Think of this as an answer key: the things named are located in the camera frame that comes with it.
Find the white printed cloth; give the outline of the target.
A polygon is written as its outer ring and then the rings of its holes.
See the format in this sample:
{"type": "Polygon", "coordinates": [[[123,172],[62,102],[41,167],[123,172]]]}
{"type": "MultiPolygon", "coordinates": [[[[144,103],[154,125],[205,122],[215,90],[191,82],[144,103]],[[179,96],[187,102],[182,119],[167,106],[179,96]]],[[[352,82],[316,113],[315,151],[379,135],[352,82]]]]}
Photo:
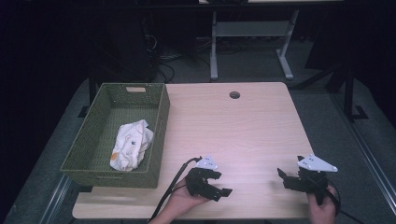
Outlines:
{"type": "Polygon", "coordinates": [[[123,172],[136,169],[145,158],[153,137],[154,133],[144,119],[121,125],[110,157],[110,166],[123,172]]]}

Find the person's left hand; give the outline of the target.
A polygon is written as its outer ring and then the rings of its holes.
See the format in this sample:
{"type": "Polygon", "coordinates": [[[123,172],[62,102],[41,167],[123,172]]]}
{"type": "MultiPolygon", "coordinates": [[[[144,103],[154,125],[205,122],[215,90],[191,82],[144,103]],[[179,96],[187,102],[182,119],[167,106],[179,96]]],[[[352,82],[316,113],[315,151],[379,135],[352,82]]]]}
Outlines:
{"type": "Polygon", "coordinates": [[[192,208],[207,202],[208,199],[200,195],[191,196],[186,187],[186,180],[182,179],[176,184],[176,188],[171,193],[159,217],[167,223],[170,223],[177,217],[190,212],[192,208]]]}

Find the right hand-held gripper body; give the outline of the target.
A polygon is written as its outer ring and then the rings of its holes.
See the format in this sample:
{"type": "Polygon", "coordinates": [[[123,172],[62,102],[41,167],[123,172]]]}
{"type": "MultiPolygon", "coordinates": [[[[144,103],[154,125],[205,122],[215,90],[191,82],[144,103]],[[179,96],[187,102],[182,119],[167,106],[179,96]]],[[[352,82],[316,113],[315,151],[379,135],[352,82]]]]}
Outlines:
{"type": "Polygon", "coordinates": [[[329,196],[335,205],[338,199],[330,193],[328,172],[336,172],[337,168],[314,154],[304,157],[305,169],[299,168],[297,176],[291,179],[290,188],[306,194],[314,194],[318,205],[329,196]]]}

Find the green woven basket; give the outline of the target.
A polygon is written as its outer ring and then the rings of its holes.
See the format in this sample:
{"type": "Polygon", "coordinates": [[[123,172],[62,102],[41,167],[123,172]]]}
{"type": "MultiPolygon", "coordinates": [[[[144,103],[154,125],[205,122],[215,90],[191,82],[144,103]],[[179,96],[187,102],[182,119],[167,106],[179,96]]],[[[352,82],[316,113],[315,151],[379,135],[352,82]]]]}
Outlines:
{"type": "Polygon", "coordinates": [[[155,189],[170,108],[162,83],[104,83],[98,90],[61,171],[82,186],[155,189]],[[119,127],[145,120],[154,132],[144,159],[132,171],[110,167],[119,127]]]}

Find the person's right hand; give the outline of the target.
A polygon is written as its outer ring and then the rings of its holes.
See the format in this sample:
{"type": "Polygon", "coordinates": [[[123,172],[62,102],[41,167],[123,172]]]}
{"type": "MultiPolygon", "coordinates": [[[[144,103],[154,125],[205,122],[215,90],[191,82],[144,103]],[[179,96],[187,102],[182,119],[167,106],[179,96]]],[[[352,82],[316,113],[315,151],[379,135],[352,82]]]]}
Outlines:
{"type": "Polygon", "coordinates": [[[336,206],[327,196],[322,205],[318,205],[314,194],[307,194],[308,216],[311,224],[335,224],[336,206]]]}

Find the dark cabinet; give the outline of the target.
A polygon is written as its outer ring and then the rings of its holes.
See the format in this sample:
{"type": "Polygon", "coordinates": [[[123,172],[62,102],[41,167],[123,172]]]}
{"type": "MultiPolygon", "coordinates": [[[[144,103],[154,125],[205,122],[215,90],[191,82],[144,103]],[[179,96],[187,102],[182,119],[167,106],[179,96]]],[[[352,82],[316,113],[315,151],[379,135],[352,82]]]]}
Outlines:
{"type": "Polygon", "coordinates": [[[156,76],[151,64],[139,14],[122,13],[106,16],[104,25],[110,47],[97,44],[116,69],[113,75],[119,82],[150,83],[156,76]]]}

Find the black metal stand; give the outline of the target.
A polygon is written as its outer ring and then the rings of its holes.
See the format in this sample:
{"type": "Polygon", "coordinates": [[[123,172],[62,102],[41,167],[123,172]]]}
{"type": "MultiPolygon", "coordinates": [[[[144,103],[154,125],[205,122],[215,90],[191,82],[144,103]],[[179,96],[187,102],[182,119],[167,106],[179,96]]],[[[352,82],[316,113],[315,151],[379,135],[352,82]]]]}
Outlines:
{"type": "Polygon", "coordinates": [[[344,114],[346,118],[350,122],[354,122],[356,119],[368,119],[367,114],[360,105],[353,105],[354,74],[352,73],[350,64],[344,63],[343,70],[345,80],[344,114]]]}
{"type": "Polygon", "coordinates": [[[91,72],[88,75],[88,81],[89,81],[89,104],[84,105],[79,114],[79,118],[85,118],[86,115],[88,114],[88,111],[93,103],[94,97],[96,96],[97,93],[97,79],[96,79],[96,72],[94,69],[91,70],[91,72]]]}

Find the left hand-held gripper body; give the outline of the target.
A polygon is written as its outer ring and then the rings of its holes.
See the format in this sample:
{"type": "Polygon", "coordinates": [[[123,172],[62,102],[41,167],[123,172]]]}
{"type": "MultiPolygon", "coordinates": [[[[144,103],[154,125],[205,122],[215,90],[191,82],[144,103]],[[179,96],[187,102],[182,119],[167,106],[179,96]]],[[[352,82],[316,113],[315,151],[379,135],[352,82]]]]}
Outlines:
{"type": "Polygon", "coordinates": [[[206,155],[198,160],[195,167],[191,168],[185,177],[186,187],[191,196],[201,195],[202,197],[207,198],[207,190],[212,185],[208,183],[209,179],[204,180],[203,172],[204,169],[216,171],[217,168],[218,166],[210,155],[206,155]]]}

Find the white metal desk frame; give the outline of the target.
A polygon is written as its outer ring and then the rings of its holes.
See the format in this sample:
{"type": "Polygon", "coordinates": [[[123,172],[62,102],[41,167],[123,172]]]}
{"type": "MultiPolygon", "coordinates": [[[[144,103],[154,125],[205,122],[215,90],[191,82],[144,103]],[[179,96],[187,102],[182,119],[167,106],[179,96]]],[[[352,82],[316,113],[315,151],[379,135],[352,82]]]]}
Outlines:
{"type": "Polygon", "coordinates": [[[212,14],[210,79],[217,80],[217,40],[219,37],[283,37],[283,46],[276,51],[276,57],[287,80],[293,79],[286,53],[299,15],[293,10],[287,21],[218,21],[217,12],[212,14]]]}

